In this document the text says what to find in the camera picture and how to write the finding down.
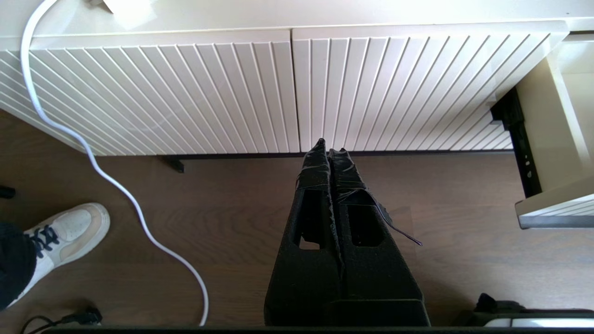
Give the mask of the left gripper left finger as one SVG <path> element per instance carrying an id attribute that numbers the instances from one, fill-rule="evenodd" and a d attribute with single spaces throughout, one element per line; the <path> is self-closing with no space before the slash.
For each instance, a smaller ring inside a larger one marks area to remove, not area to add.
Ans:
<path id="1" fill-rule="evenodd" d="M 339 299 L 342 259 L 324 139 L 306 153 L 269 287 L 267 326 L 321 326 Z"/>

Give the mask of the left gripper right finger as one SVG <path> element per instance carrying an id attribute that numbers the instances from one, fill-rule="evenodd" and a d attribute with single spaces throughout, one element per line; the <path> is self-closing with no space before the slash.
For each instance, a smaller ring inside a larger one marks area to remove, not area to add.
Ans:
<path id="1" fill-rule="evenodd" d="M 390 231 L 392 218 L 348 151 L 330 150 L 332 199 L 343 293 L 355 300 L 418 300 L 424 296 Z"/>

